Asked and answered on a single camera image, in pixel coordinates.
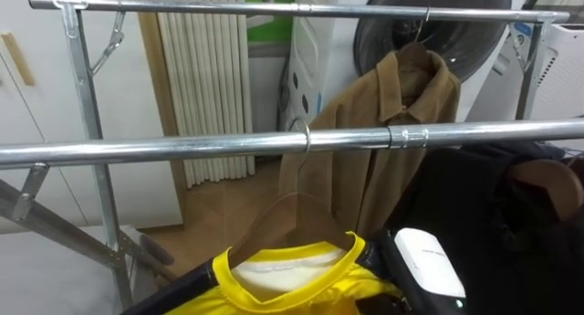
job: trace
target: wall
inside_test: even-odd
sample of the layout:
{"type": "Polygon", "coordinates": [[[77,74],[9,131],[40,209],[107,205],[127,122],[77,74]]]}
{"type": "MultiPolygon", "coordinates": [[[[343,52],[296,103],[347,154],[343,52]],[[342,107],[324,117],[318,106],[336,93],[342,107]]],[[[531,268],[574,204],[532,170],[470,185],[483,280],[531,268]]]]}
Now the wall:
{"type": "Polygon", "coordinates": [[[284,58],[249,58],[254,132],[277,131],[278,87],[284,58]]]}
{"type": "MultiPolygon", "coordinates": [[[[24,93],[45,139],[86,139],[60,13],[33,10],[27,0],[0,0],[0,7],[0,28],[15,36],[36,79],[36,86],[24,93]]],[[[108,44],[114,18],[115,13],[84,13],[92,62],[108,44]]],[[[95,78],[104,137],[162,137],[136,13],[126,15],[123,32],[123,43],[95,78]]],[[[91,169],[68,167],[63,173],[87,224],[99,223],[99,200],[91,169]]],[[[112,165],[111,176],[122,224],[167,226],[182,222],[168,163],[112,165]]]]}

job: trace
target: horizontal metal bar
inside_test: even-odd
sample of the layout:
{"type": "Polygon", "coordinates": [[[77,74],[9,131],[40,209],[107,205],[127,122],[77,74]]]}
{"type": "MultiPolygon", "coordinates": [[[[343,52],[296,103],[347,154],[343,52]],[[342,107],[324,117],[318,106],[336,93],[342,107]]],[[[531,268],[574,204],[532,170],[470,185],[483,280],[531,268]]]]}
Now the horizontal metal bar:
{"type": "MultiPolygon", "coordinates": [[[[313,131],[310,151],[343,151],[449,146],[495,141],[552,141],[584,138],[584,119],[391,126],[371,129],[313,131]]],[[[171,159],[303,152],[301,132],[167,137],[130,141],[88,141],[0,146],[0,169],[137,163],[171,159]]]]}
{"type": "MultiPolygon", "coordinates": [[[[21,192],[0,180],[0,215],[11,219],[11,214],[21,192]]],[[[115,268],[123,259],[89,234],[70,224],[67,220],[45,208],[35,200],[23,220],[17,224],[50,240],[68,247],[98,263],[115,268]]]]}
{"type": "MultiPolygon", "coordinates": [[[[386,128],[315,131],[312,151],[384,148],[390,143],[386,128]]],[[[51,166],[136,163],[229,155],[274,155],[303,152],[307,138],[301,132],[272,132],[197,137],[167,137],[134,141],[86,141],[1,145],[0,169],[29,167],[36,158],[51,166]]]]}
{"type": "MultiPolygon", "coordinates": [[[[28,0],[34,9],[59,9],[72,4],[79,10],[205,13],[314,17],[380,17],[425,18],[426,7],[387,5],[304,5],[274,3],[226,3],[191,0],[28,0]]],[[[568,12],[522,11],[499,9],[431,8],[430,20],[443,21],[502,21],[543,22],[568,21],[568,12]]]]}

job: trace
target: metal clamp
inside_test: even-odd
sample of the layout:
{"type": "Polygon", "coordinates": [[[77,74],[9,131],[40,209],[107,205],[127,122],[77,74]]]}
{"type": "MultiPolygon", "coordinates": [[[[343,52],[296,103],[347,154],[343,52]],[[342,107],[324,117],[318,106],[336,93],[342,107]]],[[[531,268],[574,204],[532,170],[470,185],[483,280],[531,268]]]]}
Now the metal clamp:
{"type": "Polygon", "coordinates": [[[22,187],[22,193],[16,201],[16,206],[12,211],[12,220],[21,222],[26,219],[28,212],[33,206],[33,201],[37,197],[38,191],[42,186],[48,173],[48,165],[37,163],[30,168],[25,184],[22,187]]]}
{"type": "Polygon", "coordinates": [[[430,132],[423,125],[388,126],[390,130],[390,148],[416,148],[428,146],[430,132]]]}
{"type": "Polygon", "coordinates": [[[101,53],[98,61],[95,65],[91,68],[91,75],[95,77],[98,74],[99,69],[106,63],[108,58],[110,57],[111,53],[116,50],[121,44],[121,41],[124,39],[124,34],[121,32],[121,28],[124,24],[124,17],[126,16],[126,12],[118,12],[116,14],[116,20],[113,24],[113,29],[111,31],[111,37],[109,37],[109,44],[101,53]]]}

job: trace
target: yellow collar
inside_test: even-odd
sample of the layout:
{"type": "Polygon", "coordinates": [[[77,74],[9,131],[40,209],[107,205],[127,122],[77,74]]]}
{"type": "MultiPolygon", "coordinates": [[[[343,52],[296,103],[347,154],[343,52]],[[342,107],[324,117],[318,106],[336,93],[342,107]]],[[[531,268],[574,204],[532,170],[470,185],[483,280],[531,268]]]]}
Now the yellow collar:
{"type": "MultiPolygon", "coordinates": [[[[256,299],[241,287],[239,282],[234,278],[229,269],[228,248],[224,253],[215,257],[213,260],[213,271],[217,278],[217,282],[219,283],[219,289],[236,305],[236,307],[246,311],[278,312],[289,310],[297,305],[304,304],[317,296],[322,290],[332,285],[350,268],[350,266],[355,264],[355,261],[365,247],[365,241],[352,232],[348,232],[347,235],[354,237],[355,244],[351,250],[339,259],[339,261],[337,261],[337,263],[326,273],[300,289],[284,293],[274,299],[266,301],[259,301],[256,299]]],[[[325,254],[334,248],[335,247],[327,242],[321,242],[304,247],[262,250],[250,258],[250,261],[278,261],[312,257],[325,254]]]]}

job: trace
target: shirt collar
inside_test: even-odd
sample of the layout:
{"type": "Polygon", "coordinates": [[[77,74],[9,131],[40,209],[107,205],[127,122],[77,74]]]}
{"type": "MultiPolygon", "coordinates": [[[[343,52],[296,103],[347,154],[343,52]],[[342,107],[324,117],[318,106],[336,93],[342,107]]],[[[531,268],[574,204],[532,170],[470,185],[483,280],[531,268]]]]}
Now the shirt collar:
{"type": "MultiPolygon", "coordinates": [[[[351,266],[355,264],[357,258],[365,247],[365,240],[358,237],[352,232],[347,232],[347,235],[352,236],[355,240],[353,247],[343,257],[341,257],[335,265],[333,265],[326,273],[315,278],[312,282],[303,286],[300,289],[290,291],[276,297],[274,299],[260,301],[252,294],[246,291],[232,275],[229,269],[229,248],[221,255],[213,260],[213,272],[219,283],[219,288],[222,293],[233,303],[236,307],[248,312],[284,312],[285,310],[294,309],[298,305],[307,303],[309,300],[315,298],[325,288],[331,286],[334,282],[340,280],[351,266]]],[[[321,255],[329,252],[331,245],[322,242],[303,247],[291,247],[278,250],[262,250],[251,258],[253,261],[274,261],[284,259],[297,259],[302,257],[310,257],[321,255]]]]}
{"type": "Polygon", "coordinates": [[[399,63],[395,51],[377,64],[376,78],[380,91],[379,121],[388,121],[403,111],[408,112],[419,122],[435,120],[434,117],[450,94],[452,79],[455,79],[455,86],[459,86],[460,82],[450,74],[440,56],[432,51],[428,51],[428,56],[433,63],[432,72],[418,68],[412,63],[399,63]],[[421,88],[425,86],[419,98],[409,108],[403,106],[402,83],[419,84],[421,88]]]}

